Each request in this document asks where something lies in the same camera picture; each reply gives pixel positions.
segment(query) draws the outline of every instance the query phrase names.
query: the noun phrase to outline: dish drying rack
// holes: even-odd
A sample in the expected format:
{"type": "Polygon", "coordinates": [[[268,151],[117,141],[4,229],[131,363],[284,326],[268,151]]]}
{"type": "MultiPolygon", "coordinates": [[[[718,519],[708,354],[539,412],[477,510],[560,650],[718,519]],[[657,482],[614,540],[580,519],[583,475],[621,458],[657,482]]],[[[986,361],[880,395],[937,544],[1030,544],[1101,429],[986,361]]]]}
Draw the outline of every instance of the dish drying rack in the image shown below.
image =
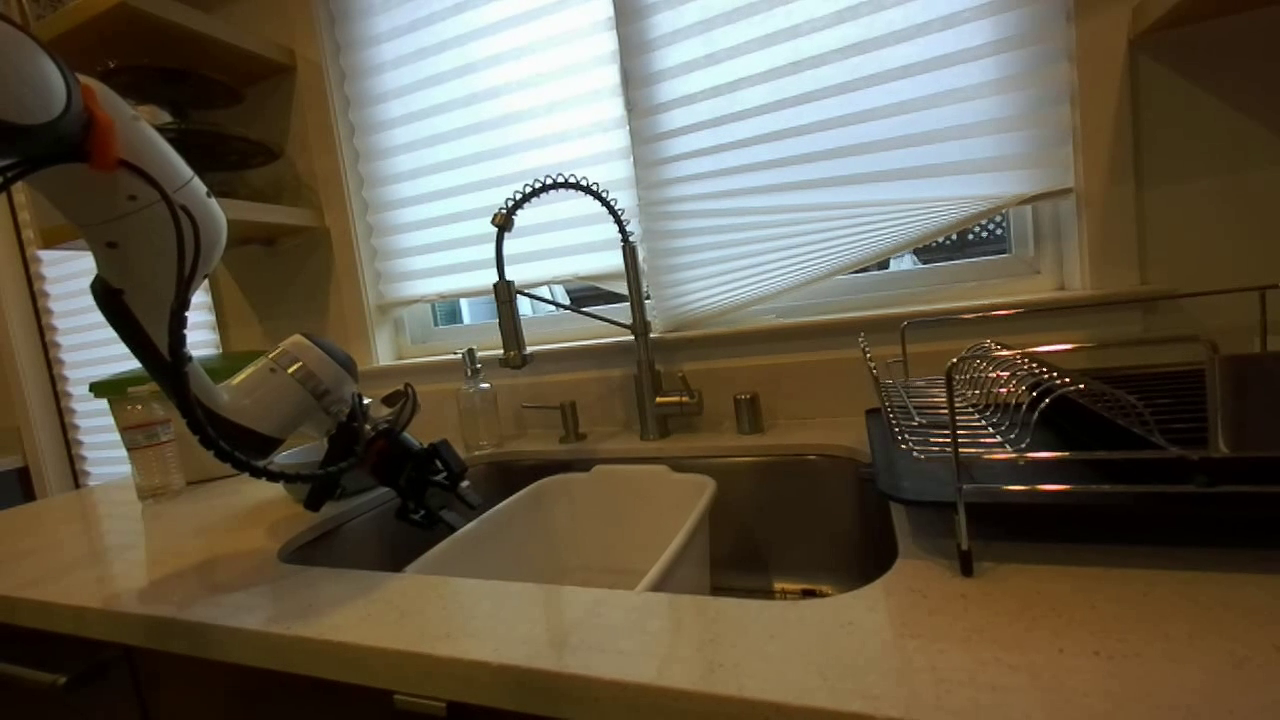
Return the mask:
{"type": "Polygon", "coordinates": [[[861,354],[893,442],[951,475],[961,574],[971,574],[980,498],[1280,493],[1264,480],[1277,452],[1174,446],[1140,395],[1000,341],[962,349],[942,377],[911,377],[907,349],[880,363],[863,337],[861,354]]]}

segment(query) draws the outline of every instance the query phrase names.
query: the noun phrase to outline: pull-down faucet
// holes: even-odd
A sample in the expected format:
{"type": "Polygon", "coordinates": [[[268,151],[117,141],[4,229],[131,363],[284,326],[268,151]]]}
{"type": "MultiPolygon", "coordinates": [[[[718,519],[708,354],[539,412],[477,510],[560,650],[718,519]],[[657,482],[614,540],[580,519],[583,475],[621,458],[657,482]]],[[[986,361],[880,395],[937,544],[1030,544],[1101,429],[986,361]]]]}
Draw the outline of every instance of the pull-down faucet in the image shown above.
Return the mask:
{"type": "Polygon", "coordinates": [[[700,391],[682,377],[679,377],[679,391],[668,391],[659,373],[657,373],[647,309],[643,309],[643,280],[639,280],[639,252],[634,252],[634,241],[627,233],[625,212],[613,203],[613,197],[598,182],[592,182],[583,175],[539,175],[539,181],[517,187],[493,212],[493,229],[496,229],[493,299],[496,299],[496,326],[504,337],[504,354],[499,354],[504,368],[523,368],[526,363],[521,309],[517,309],[517,294],[526,294],[534,303],[550,303],[560,313],[575,313],[575,315],[589,315],[589,320],[598,320],[598,325],[632,330],[632,341],[634,341],[634,418],[639,418],[639,438],[668,435],[670,431],[668,429],[670,417],[700,417],[700,406],[705,406],[700,391]],[[580,197],[592,197],[609,212],[609,220],[613,220],[613,229],[621,237],[621,252],[625,252],[632,325],[621,325],[613,315],[598,315],[598,313],[589,313],[589,309],[575,309],[575,303],[560,303],[550,294],[523,292],[523,288],[517,288],[508,280],[504,241],[517,229],[517,212],[523,203],[531,203],[534,197],[547,197],[547,190],[580,190],[580,197]]]}

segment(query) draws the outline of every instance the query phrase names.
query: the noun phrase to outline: white dish basin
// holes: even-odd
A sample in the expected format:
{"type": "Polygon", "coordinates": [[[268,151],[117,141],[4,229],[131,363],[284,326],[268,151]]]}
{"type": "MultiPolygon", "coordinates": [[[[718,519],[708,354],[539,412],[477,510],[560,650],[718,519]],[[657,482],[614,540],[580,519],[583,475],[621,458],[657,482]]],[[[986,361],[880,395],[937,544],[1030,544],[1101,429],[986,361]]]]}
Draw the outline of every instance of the white dish basin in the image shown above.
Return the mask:
{"type": "Polygon", "coordinates": [[[717,480],[665,462],[556,471],[508,496],[409,571],[708,590],[717,480]]]}

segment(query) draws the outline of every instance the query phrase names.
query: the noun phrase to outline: soap dispenser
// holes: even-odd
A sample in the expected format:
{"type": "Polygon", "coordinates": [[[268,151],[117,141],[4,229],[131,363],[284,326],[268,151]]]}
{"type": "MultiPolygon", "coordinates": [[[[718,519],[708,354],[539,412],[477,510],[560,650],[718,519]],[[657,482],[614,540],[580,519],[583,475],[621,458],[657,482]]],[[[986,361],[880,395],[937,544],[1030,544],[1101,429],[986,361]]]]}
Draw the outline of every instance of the soap dispenser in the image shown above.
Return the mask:
{"type": "Polygon", "coordinates": [[[465,382],[455,389],[455,418],[465,431],[465,446],[468,452],[496,446],[499,442],[496,389],[489,382],[477,349],[468,349],[458,361],[465,361],[465,382]]]}

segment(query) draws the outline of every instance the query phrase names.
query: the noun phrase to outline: window blind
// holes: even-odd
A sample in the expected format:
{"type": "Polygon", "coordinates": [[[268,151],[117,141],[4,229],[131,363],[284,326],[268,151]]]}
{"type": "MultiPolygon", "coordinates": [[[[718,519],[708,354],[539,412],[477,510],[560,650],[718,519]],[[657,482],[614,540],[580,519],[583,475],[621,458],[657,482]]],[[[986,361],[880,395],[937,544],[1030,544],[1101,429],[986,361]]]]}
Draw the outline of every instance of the window blind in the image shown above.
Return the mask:
{"type": "MultiPolygon", "coordinates": [[[[326,6],[382,309],[482,292],[482,220],[531,173],[614,187],[659,326],[1070,187],[1070,5],[1057,0],[326,6]]],[[[547,252],[523,284],[614,268],[571,229],[521,241],[547,252]]]]}
{"type": "MultiPolygon", "coordinates": [[[[32,284],[40,320],[46,330],[46,354],[55,391],[65,398],[65,425],[77,452],[78,482],[126,480],[126,452],[119,442],[109,398],[92,395],[87,382],[139,368],[131,350],[117,341],[99,309],[92,303],[97,264],[87,246],[35,246],[32,284]]],[[[189,349],[191,354],[215,354],[218,330],[209,288],[196,292],[189,313],[189,349]]]]}

